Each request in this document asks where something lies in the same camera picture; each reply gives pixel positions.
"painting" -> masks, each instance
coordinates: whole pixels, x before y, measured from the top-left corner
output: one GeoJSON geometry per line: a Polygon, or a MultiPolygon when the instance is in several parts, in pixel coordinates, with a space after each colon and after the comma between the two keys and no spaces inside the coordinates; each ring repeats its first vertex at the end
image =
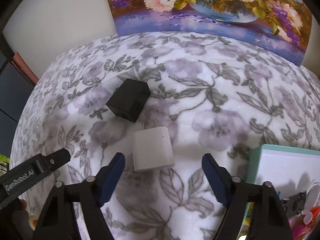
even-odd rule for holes
{"type": "Polygon", "coordinates": [[[302,0],[108,0],[120,36],[209,33],[245,41],[300,65],[312,15],[302,0]]]}

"white box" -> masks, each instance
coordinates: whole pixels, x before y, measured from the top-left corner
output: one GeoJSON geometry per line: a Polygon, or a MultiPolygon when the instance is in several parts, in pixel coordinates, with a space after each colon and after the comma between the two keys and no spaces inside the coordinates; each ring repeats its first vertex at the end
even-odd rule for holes
{"type": "Polygon", "coordinates": [[[167,127],[156,127],[133,133],[133,163],[135,171],[174,165],[167,127]]]}
{"type": "Polygon", "coordinates": [[[247,182],[271,181],[282,198],[302,191],[310,181],[320,181],[320,152],[264,144],[250,152],[247,182]]]}

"black box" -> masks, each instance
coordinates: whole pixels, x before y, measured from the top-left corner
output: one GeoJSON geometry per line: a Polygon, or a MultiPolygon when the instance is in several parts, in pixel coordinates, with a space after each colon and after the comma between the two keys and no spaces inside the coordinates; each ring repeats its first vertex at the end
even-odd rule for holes
{"type": "Polygon", "coordinates": [[[150,94],[146,82],[126,79],[106,105],[115,115],[136,122],[150,94]]]}

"floral tablecloth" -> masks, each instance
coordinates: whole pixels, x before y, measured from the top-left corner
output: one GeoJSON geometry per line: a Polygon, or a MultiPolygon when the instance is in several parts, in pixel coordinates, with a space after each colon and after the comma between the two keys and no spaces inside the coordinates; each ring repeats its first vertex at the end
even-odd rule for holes
{"type": "MultiPolygon", "coordinates": [[[[22,196],[39,215],[55,181],[81,182],[122,152],[126,168],[102,207],[116,240],[211,240],[225,211],[201,169],[203,154],[244,178],[248,152],[261,144],[319,149],[319,92],[303,66],[245,42],[183,32],[109,36],[50,65],[20,118],[10,166],[70,151],[69,163],[22,196]],[[127,78],[151,90],[136,123],[105,105],[127,78]],[[131,135],[156,126],[169,129],[175,165],[135,173],[131,135]]],[[[75,211],[89,239],[79,204],[75,211]]]]}

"white wall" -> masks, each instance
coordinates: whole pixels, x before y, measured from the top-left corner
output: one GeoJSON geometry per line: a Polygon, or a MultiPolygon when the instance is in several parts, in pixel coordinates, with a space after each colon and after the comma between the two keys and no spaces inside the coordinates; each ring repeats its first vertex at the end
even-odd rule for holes
{"type": "Polygon", "coordinates": [[[314,17],[312,17],[310,39],[302,64],[318,77],[320,76],[320,26],[314,17]]]}
{"type": "Polygon", "coordinates": [[[38,78],[61,53],[115,33],[107,0],[23,0],[3,31],[38,78]]]}

